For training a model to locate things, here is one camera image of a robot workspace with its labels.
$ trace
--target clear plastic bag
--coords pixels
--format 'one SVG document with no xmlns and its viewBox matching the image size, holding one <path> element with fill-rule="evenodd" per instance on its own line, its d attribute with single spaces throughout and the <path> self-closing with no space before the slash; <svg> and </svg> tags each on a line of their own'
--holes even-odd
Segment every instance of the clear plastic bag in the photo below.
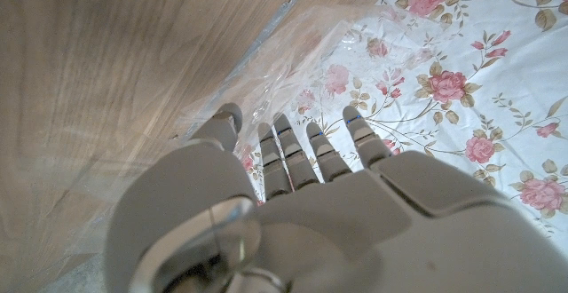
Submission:
<svg viewBox="0 0 568 293">
<path fill-rule="evenodd" d="M 192 111 L 196 107 L 188 106 L 187 116 L 180 117 L 178 123 L 193 124 L 185 136 L 188 139 L 222 104 L 237 103 L 245 119 L 235 152 L 245 166 L 247 159 L 259 160 L 258 150 L 254 151 L 258 124 L 271 123 L 277 113 L 288 115 L 291 122 L 296 120 L 301 129 L 295 130 L 296 135 L 303 146 L 309 146 L 303 127 L 306 120 L 321 122 L 319 126 L 326 133 L 339 128 L 324 123 L 323 116 L 319 121 L 315 115 L 295 115 L 308 115 L 315 100 L 324 107 L 320 110 L 324 114 L 340 115 L 345 105 L 333 101 L 336 92 L 343 93 L 354 78 L 361 86 L 375 86 L 383 79 L 383 70 L 399 77 L 397 70 L 414 69 L 430 60 L 438 52 L 438 41 L 446 37 L 445 26 L 391 6 L 314 7 L 263 43 L 241 70 L 225 80 L 216 97 L 207 97 L 206 108 L 195 115 Z M 364 68 L 350 63 L 360 59 L 366 59 Z M 344 66 L 350 64 L 347 71 Z M 336 143 L 338 149 L 349 148 L 342 141 Z M 262 201 L 262 170 L 255 165 L 249 172 Z"/>
<path fill-rule="evenodd" d="M 244 119 L 235 153 L 244 160 L 258 145 L 258 124 L 271 123 L 277 113 L 307 112 L 316 91 L 325 92 L 323 99 L 332 99 L 334 92 L 345 90 L 348 79 L 340 67 L 334 67 L 335 59 L 342 55 L 332 53 L 349 53 L 345 63 L 358 56 L 372 58 L 367 69 L 357 72 L 363 84 L 375 85 L 385 68 L 413 68 L 429 60 L 437 52 L 441 36 L 444 25 L 390 6 L 314 7 L 281 26 L 241 69 L 224 80 L 214 96 L 189 103 L 174 115 L 176 130 L 185 133 L 179 139 L 152 139 L 138 129 L 147 123 L 136 121 L 129 127 L 114 128 L 112 136 L 96 138 L 80 126 L 66 127 L 67 133 L 76 135 L 76 143 L 92 147 L 92 157 L 70 155 L 52 166 L 49 157 L 60 152 L 46 149 L 43 158 L 22 164 L 26 174 L 61 191 L 61 198 L 54 209 L 46 212 L 44 221 L 45 228 L 61 232 L 59 242 L 67 248 L 61 258 L 101 252 L 112 208 L 128 185 L 161 156 L 182 147 L 222 104 L 234 102 L 241 107 Z M 347 75 L 350 82 L 356 81 L 354 76 Z M 327 112 L 341 113 L 344 105 L 327 103 L 327 107 L 333 108 Z M 262 185 L 255 186 L 262 198 Z M 60 218 L 77 205 L 82 205 L 84 211 L 76 223 Z"/>
</svg>

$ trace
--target white robotic hand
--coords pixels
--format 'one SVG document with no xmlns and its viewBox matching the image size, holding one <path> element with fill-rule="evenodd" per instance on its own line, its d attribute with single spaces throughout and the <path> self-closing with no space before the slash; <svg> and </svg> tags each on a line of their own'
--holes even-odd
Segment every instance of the white robotic hand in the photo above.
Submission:
<svg viewBox="0 0 568 293">
<path fill-rule="evenodd" d="M 351 172 L 310 123 L 324 183 L 284 115 L 276 135 L 261 124 L 257 207 L 233 155 L 241 111 L 222 106 L 118 202 L 108 290 L 565 292 L 568 262 L 509 200 L 424 154 L 391 156 L 353 107 L 343 118 L 365 169 Z"/>
</svg>

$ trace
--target wooden surface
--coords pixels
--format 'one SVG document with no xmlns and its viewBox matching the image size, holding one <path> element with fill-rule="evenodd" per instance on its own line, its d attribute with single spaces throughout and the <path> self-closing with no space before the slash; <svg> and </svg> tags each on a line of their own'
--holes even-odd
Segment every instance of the wooden surface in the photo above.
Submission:
<svg viewBox="0 0 568 293">
<path fill-rule="evenodd" d="M 175 147 L 186 107 L 287 1 L 0 0 L 0 292 L 34 291 L 99 251 L 73 245 L 83 227 Z M 376 1 L 298 0 L 290 15 Z"/>
</svg>

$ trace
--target wood grain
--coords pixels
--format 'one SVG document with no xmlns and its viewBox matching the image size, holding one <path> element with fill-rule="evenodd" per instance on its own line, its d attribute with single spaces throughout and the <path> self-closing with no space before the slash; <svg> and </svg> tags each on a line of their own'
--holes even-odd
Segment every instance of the wood grain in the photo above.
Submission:
<svg viewBox="0 0 568 293">
<path fill-rule="evenodd" d="M 100 249 L 74 243 L 177 146 L 187 106 L 287 1 L 0 0 L 0 291 L 34 291 Z M 290 16 L 376 1 L 298 0 Z"/>
</svg>

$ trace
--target floral bedsheet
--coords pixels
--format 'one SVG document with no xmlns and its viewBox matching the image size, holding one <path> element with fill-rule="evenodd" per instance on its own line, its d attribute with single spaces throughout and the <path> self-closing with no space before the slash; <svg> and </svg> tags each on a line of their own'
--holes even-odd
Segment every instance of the floral bedsheet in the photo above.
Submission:
<svg viewBox="0 0 568 293">
<path fill-rule="evenodd" d="M 362 79 L 393 48 L 351 31 L 360 50 L 332 54 L 319 85 L 288 118 L 297 135 L 317 122 L 358 169 L 341 107 L 359 109 L 394 154 L 418 150 L 494 186 L 568 255 L 568 0 L 381 0 L 445 22 L 450 35 L 420 67 L 387 67 Z M 409 29 L 420 28 L 417 20 Z M 428 36 L 424 47 L 429 47 Z M 258 150 L 242 160 L 264 199 Z M 317 169 L 317 163 L 311 161 Z"/>
</svg>

